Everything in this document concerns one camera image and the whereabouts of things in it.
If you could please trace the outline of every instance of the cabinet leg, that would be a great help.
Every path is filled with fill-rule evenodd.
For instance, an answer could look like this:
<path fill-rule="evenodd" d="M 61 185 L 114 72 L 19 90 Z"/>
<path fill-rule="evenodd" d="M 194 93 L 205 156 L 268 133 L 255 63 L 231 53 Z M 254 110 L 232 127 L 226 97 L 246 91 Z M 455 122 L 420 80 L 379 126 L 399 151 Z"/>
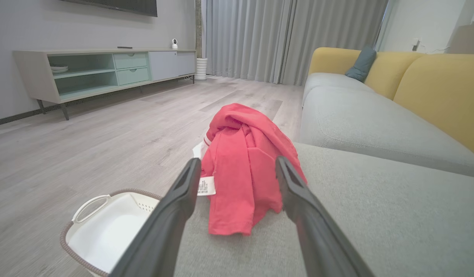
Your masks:
<path fill-rule="evenodd" d="M 60 104 L 60 109 L 62 110 L 62 113 L 64 114 L 64 117 L 66 118 L 66 120 L 69 120 L 69 115 L 67 114 L 66 104 L 65 103 Z"/>
<path fill-rule="evenodd" d="M 38 102 L 38 106 L 40 106 L 40 109 L 42 110 L 42 113 L 45 114 L 44 103 L 42 102 L 42 100 L 38 100 L 38 99 L 37 99 L 37 102 Z"/>

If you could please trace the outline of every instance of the white laundry basket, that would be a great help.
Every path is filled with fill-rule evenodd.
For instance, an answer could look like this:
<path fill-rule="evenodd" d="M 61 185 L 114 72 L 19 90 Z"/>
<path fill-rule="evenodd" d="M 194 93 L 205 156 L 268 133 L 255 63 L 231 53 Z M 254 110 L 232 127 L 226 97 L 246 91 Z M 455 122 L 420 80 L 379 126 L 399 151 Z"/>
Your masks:
<path fill-rule="evenodd" d="M 90 214 L 78 217 L 99 201 Z M 161 196 L 138 189 L 124 189 L 84 203 L 60 235 L 60 244 L 93 276 L 106 277 L 115 267 Z"/>

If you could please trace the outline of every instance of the white wall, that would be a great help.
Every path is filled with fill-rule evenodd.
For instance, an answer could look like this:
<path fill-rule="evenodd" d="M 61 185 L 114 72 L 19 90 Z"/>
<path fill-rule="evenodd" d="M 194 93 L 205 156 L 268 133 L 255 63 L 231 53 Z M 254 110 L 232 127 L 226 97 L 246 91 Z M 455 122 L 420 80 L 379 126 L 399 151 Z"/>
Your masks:
<path fill-rule="evenodd" d="M 464 3 L 465 0 L 396 0 L 380 50 L 411 51 L 412 40 L 418 38 L 421 42 L 417 52 L 443 53 Z"/>
<path fill-rule="evenodd" d="M 13 50 L 171 47 L 195 48 L 193 0 L 157 0 L 149 17 L 59 0 L 0 0 L 0 118 L 38 109 L 29 98 Z"/>

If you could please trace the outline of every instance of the laminate floor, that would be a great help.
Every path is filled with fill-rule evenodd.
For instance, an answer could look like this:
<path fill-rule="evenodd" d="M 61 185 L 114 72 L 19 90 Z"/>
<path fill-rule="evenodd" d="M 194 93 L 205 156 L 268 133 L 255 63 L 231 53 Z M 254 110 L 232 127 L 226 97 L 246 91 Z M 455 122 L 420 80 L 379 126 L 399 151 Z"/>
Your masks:
<path fill-rule="evenodd" d="M 238 102 L 291 139 L 302 87 L 210 77 L 113 93 L 0 125 L 0 277 L 87 277 L 59 244 L 85 201 L 121 188 L 164 195 L 214 114 Z"/>

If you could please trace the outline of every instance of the cabinet door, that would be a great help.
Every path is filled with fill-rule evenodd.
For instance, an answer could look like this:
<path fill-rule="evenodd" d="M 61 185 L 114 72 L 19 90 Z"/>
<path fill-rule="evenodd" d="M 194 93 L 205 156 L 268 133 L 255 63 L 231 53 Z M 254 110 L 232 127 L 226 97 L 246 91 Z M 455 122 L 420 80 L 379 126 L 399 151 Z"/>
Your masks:
<path fill-rule="evenodd" d="M 196 72 L 196 54 L 194 52 L 177 53 L 177 72 L 180 75 L 193 74 Z"/>
<path fill-rule="evenodd" d="M 175 51 L 150 52 L 149 65 L 153 81 L 179 76 L 177 72 L 177 52 Z"/>

